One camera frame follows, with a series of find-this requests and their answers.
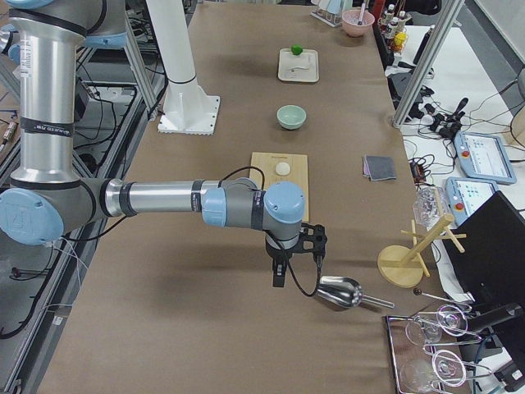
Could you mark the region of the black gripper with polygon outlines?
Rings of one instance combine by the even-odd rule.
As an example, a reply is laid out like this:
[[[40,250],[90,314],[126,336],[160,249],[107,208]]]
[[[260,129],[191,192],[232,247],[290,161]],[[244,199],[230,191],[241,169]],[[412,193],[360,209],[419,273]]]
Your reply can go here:
[[[280,240],[274,234],[266,234],[266,252],[272,259],[272,286],[284,287],[287,271],[287,261],[294,254],[303,252],[302,236],[297,235],[290,240]]]

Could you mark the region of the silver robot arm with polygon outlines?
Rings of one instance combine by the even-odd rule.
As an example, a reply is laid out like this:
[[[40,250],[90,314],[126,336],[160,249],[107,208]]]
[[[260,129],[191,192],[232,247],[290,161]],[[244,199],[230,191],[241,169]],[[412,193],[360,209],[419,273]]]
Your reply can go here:
[[[196,212],[217,227],[266,235],[273,284],[291,272],[307,238],[304,193],[282,181],[267,188],[235,181],[125,182],[78,176],[72,167],[76,51],[126,44],[122,1],[12,1],[21,37],[21,163],[1,195],[1,228],[14,241],[42,245],[107,217]]]

